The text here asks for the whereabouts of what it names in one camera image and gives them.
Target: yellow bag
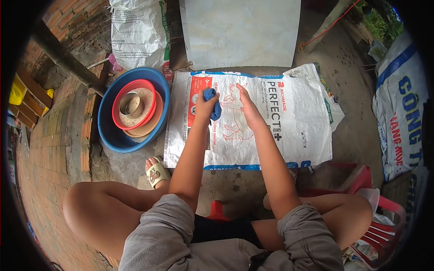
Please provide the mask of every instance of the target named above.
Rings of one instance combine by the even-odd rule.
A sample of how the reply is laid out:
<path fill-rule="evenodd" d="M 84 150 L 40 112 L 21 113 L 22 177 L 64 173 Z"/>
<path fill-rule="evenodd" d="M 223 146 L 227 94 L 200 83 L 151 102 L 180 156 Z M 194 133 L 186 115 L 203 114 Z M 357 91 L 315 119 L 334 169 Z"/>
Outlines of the yellow bag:
<path fill-rule="evenodd" d="M 50 88 L 49 90 L 45 91 L 50 98 L 53 98 L 54 96 L 54 89 Z"/>
<path fill-rule="evenodd" d="M 20 78 L 15 74 L 10 90 L 9 103 L 20 105 L 23 102 L 26 93 L 26 86 L 21 82 Z"/>

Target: blue cloth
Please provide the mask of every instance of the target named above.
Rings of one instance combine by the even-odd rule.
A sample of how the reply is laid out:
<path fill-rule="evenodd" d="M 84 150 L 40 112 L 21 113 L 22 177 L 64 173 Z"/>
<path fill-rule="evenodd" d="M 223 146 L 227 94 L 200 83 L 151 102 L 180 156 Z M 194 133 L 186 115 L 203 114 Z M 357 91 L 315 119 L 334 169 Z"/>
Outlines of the blue cloth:
<path fill-rule="evenodd" d="M 215 96 L 215 94 L 216 94 L 215 89 L 213 89 L 213 88 L 206 89 L 204 91 L 205 101 L 209 101 L 210 99 L 212 99 Z M 211 113 L 211 119 L 213 121 L 216 121 L 220 118 L 220 116 L 221 116 L 221 106 L 220 106 L 220 102 L 217 101 L 216 104 L 214 105 L 214 110 Z"/>

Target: beige slide sandal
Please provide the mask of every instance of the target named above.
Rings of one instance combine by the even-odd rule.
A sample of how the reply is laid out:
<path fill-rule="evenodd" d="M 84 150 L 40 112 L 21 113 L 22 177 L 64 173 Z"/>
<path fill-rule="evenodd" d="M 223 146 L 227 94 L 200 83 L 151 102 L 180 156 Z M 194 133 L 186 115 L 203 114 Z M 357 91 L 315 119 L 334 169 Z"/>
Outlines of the beige slide sandal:
<path fill-rule="evenodd" d="M 147 171 L 146 175 L 148 176 L 148 181 L 151 183 L 151 186 L 153 189 L 155 189 L 155 185 L 161 181 L 161 180 L 168 180 L 170 181 L 170 174 L 168 170 L 163 166 L 162 159 L 158 156 L 153 156 L 152 158 L 155 158 L 158 163 L 151 166 Z"/>
<path fill-rule="evenodd" d="M 296 183 L 296 179 L 297 179 L 297 174 L 295 172 L 293 172 L 292 170 L 289 170 L 289 173 L 291 173 L 293 179 L 294 179 L 294 184 Z M 264 199 L 262 200 L 262 205 L 264 205 L 264 208 L 267 210 L 271 210 L 271 206 L 270 206 L 270 201 L 268 200 L 268 194 L 265 194 Z"/>

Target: wooden pole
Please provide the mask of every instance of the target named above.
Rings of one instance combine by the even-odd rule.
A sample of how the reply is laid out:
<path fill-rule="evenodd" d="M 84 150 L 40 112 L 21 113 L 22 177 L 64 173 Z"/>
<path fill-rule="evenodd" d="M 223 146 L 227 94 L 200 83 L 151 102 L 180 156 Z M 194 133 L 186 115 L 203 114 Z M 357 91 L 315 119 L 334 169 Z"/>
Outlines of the wooden pole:
<path fill-rule="evenodd" d="M 339 0 L 339 2 L 332 9 L 332 11 L 330 11 L 330 14 L 326 17 L 320 28 L 315 32 L 315 34 L 313 34 L 312 38 L 310 38 L 309 40 L 318 37 L 324 30 L 329 28 L 340 16 L 342 16 L 342 14 L 344 14 L 345 11 L 347 11 L 350 5 L 352 5 L 352 2 L 352 0 Z M 310 54 L 315 45 L 317 45 L 324 38 L 326 33 L 304 46 L 303 51 Z"/>
<path fill-rule="evenodd" d="M 67 72 L 74 75 L 86 87 L 92 88 L 101 97 L 104 96 L 107 87 L 81 64 L 69 51 L 60 43 L 50 29 L 40 20 L 36 23 L 32 39 L 38 44 L 39 48 L 53 60 L 54 64 L 59 65 Z"/>

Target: plastic bag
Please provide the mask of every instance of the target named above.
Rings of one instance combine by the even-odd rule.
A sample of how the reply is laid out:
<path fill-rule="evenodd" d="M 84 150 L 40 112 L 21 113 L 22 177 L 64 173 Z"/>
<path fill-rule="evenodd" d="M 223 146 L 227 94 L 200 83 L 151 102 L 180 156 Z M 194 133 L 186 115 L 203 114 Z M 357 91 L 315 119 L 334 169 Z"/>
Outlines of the plastic bag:
<path fill-rule="evenodd" d="M 15 75 L 10 90 L 9 103 L 14 105 L 20 105 L 23 102 L 26 90 L 26 86 L 21 82 L 20 78 Z"/>
<path fill-rule="evenodd" d="M 334 132 L 338 124 L 345 117 L 345 114 L 339 106 L 338 102 L 336 101 L 335 97 L 333 96 L 333 93 L 330 91 L 329 86 L 326 84 L 326 81 L 319 72 L 319 64 L 316 62 L 304 64 L 300 67 L 293 68 L 287 72 L 284 72 L 283 74 L 299 78 L 305 78 L 306 80 L 311 80 L 314 83 L 318 83 L 318 86 L 322 90 L 324 103 L 327 107 L 327 112 L 329 114 L 330 126 L 332 127 L 332 132 Z"/>
<path fill-rule="evenodd" d="M 127 70 L 155 68 L 171 81 L 166 1 L 110 0 L 110 5 L 112 51 L 118 64 Z"/>
<path fill-rule="evenodd" d="M 288 167 L 308 167 L 332 159 L 332 130 L 317 82 L 288 75 L 256 77 L 239 72 L 177 72 L 171 93 L 164 162 L 175 167 L 195 116 L 201 88 L 220 93 L 221 117 L 209 126 L 205 169 L 260 170 L 253 131 L 240 110 L 245 86 L 269 125 Z"/>
<path fill-rule="evenodd" d="M 427 185 L 428 171 L 422 155 L 422 115 L 428 98 L 424 68 L 408 32 L 392 44 L 377 64 L 377 90 L 372 110 L 377 118 L 383 152 L 385 182 L 411 170 L 407 221 L 419 208 L 419 194 Z"/>

